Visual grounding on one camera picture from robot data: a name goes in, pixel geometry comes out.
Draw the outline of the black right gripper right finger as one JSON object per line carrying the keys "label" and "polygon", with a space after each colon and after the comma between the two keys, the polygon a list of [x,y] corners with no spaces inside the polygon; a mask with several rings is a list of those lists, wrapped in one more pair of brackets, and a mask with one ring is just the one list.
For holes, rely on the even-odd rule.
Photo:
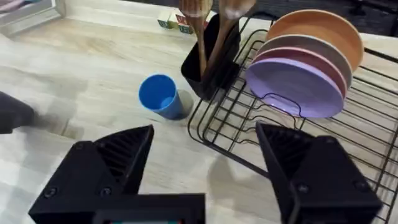
{"label": "black right gripper right finger", "polygon": [[332,136],[256,123],[282,223],[372,223],[377,194]]}

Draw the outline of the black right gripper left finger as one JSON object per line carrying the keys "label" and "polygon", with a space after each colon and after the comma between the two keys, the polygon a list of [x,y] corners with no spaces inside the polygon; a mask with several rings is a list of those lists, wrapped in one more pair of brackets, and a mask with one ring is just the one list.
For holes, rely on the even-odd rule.
{"label": "black right gripper left finger", "polygon": [[63,158],[28,214],[36,223],[91,223],[121,195],[139,191],[154,137],[151,125],[78,141]]}

